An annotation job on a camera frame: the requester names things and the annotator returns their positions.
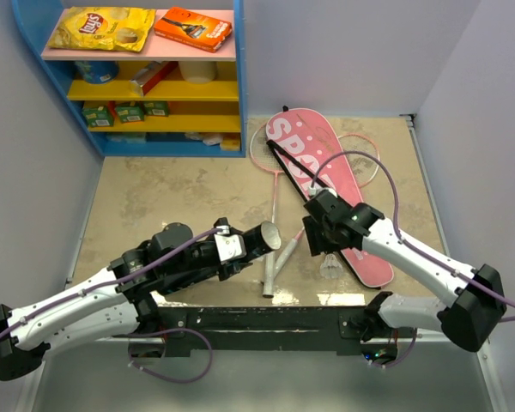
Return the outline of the black shuttlecock tube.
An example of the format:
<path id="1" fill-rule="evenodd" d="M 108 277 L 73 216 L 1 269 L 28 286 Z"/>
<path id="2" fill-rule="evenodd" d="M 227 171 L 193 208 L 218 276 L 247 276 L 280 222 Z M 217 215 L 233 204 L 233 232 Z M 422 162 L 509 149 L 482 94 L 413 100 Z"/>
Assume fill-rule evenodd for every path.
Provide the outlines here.
<path id="1" fill-rule="evenodd" d="M 270 221 L 240 231 L 222 217 L 214 227 L 217 233 L 187 246 L 156 267 L 154 272 L 161 279 L 156 292 L 166 296 L 214 276 L 225 281 L 282 245 L 280 231 Z"/>

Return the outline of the pink racket cover bag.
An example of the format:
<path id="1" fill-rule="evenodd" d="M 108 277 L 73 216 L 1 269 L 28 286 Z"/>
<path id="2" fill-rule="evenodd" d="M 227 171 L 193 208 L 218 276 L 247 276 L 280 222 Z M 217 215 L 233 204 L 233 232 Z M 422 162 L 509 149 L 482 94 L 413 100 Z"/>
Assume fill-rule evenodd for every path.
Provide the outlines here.
<path id="1" fill-rule="evenodd" d="M 304 200 L 310 197 L 312 179 L 320 186 L 329 186 L 351 205 L 364 201 L 361 189 L 348 158 L 338 157 L 324 169 L 320 165 L 343 148 L 334 128 L 319 112 L 307 108 L 292 108 L 277 113 L 265 127 L 267 139 L 277 163 Z M 390 264 L 379 257 L 356 249 L 335 254 L 346 264 L 358 281 L 368 288 L 382 288 L 394 278 Z"/>

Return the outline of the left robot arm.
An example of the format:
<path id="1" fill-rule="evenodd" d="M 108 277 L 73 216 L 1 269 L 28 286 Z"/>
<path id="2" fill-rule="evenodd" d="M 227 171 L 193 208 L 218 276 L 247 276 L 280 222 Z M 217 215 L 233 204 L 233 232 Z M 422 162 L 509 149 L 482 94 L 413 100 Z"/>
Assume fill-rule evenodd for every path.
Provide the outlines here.
<path id="1" fill-rule="evenodd" d="M 194 235 L 167 225 L 72 288 L 23 307 L 0 304 L 0 380 L 19 379 L 73 346 L 110 336 L 152 336 L 166 326 L 154 295 L 237 275 L 268 251 L 260 229 L 220 219 Z"/>

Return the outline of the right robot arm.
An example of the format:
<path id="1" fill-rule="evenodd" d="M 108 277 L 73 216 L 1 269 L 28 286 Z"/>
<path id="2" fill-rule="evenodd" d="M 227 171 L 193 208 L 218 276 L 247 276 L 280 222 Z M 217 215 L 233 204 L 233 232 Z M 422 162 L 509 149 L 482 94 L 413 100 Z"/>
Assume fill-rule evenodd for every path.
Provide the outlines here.
<path id="1" fill-rule="evenodd" d="M 469 352 L 478 351 L 506 313 L 498 270 L 477 269 L 421 243 L 366 203 L 350 205 L 332 189 L 313 187 L 304 226 L 313 256 L 356 249 L 399 268 L 431 292 L 429 298 L 378 294 L 351 321 L 362 341 L 400 328 L 433 330 Z"/>

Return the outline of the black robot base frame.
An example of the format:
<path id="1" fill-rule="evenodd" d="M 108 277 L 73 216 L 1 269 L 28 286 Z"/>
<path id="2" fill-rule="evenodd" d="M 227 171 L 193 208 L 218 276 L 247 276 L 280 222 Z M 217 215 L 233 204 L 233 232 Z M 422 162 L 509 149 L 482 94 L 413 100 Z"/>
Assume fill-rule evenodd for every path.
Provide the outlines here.
<path id="1" fill-rule="evenodd" d="M 394 332 L 366 325 L 362 306 L 162 307 L 158 330 L 185 327 L 202 333 L 215 351 L 322 351 L 359 356 L 385 348 Z"/>

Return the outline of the pink badminton racket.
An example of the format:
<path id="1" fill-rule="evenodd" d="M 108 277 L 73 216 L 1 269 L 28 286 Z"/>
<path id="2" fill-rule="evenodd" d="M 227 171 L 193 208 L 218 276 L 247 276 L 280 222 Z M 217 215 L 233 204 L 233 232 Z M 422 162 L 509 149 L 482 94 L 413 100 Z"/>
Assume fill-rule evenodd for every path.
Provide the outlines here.
<path id="1" fill-rule="evenodd" d="M 274 196 L 273 196 L 273 210 L 272 210 L 272 217 L 275 217 L 276 216 L 276 196 L 277 196 L 277 178 L 278 178 L 278 174 L 279 173 L 285 173 L 288 176 L 288 172 L 285 172 L 283 169 L 282 169 L 282 164 L 279 164 L 278 161 L 277 161 L 277 158 L 275 157 L 275 150 L 268 147 L 267 144 L 266 144 L 266 141 L 267 141 L 267 138 L 265 136 L 258 136 L 258 131 L 256 131 L 254 133 L 254 135 L 252 136 L 251 138 L 251 142 L 250 142 L 250 149 L 249 149 L 249 153 L 250 153 L 250 156 L 251 156 L 251 159 L 252 161 L 259 167 L 261 167 L 263 170 L 265 171 L 269 171 L 273 174 L 275 174 L 275 184 L 274 184 Z M 339 138 L 349 138 L 349 137 L 358 137 L 362 140 L 365 140 L 367 142 L 367 145 L 370 146 L 370 148 L 373 148 L 373 150 L 375 150 L 375 154 L 378 155 L 379 152 L 378 152 L 378 148 L 377 148 L 377 145 L 375 144 L 375 142 L 371 139 L 369 139 L 367 136 L 364 136 L 364 135 L 360 135 L 358 133 L 348 133 L 348 134 L 345 134 L 345 135 L 342 135 L 342 136 L 339 136 Z M 349 167 L 351 168 L 351 171 L 353 172 L 353 174 L 357 174 L 357 178 L 360 176 L 361 178 L 364 176 L 365 179 L 361 179 L 361 180 L 358 180 L 357 178 L 355 178 L 355 184 L 356 186 L 359 188 L 359 194 L 360 194 L 360 190 L 361 188 L 365 187 L 366 185 L 370 184 L 373 179 L 376 177 L 377 173 L 378 173 L 378 170 L 379 170 L 379 166 L 376 165 L 375 168 L 372 170 L 372 161 L 371 160 L 366 160 L 366 156 L 363 156 L 363 154 L 365 155 L 369 155 L 368 153 L 366 152 L 359 152 L 359 153 L 352 153 L 351 155 L 353 157 L 355 157 L 354 159 L 351 158 L 351 156 L 346 156 L 347 160 L 348 160 L 348 163 L 349 163 Z M 302 199 L 304 201 L 306 201 L 308 199 L 308 196 L 306 194 L 305 191 L 300 191 L 299 189 L 299 186 L 297 184 L 294 184 L 295 185 L 295 188 L 296 188 L 296 191 L 298 192 L 298 194 L 302 197 Z M 296 236 L 294 237 L 294 242 L 297 243 L 300 239 L 300 236 L 303 234 L 303 232 L 305 232 L 305 229 L 302 228 L 297 234 Z M 276 260 L 276 266 L 277 269 L 276 269 L 276 275 L 278 275 L 280 273 L 280 270 L 281 270 L 281 267 L 286 263 L 285 261 L 288 260 L 288 255 L 291 255 L 292 251 L 286 251 L 286 252 L 282 252 L 281 256 Z M 356 276 L 356 279 L 362 284 L 364 285 L 365 287 L 367 288 L 375 288 L 375 289 L 379 289 L 381 288 L 381 285 L 368 285 L 368 284 L 365 284 L 363 280 L 361 280 L 361 278 L 358 276 L 358 272 L 357 272 L 357 269 L 351 265 L 351 263 L 353 261 L 349 261 L 346 259 L 346 256 L 343 254 L 343 253 L 338 253 L 338 252 L 335 252 L 336 254 L 336 257 L 338 259 L 338 261 L 340 262 L 340 264 L 345 267 L 347 266 L 347 268 L 349 270 L 351 270 L 354 275 Z"/>

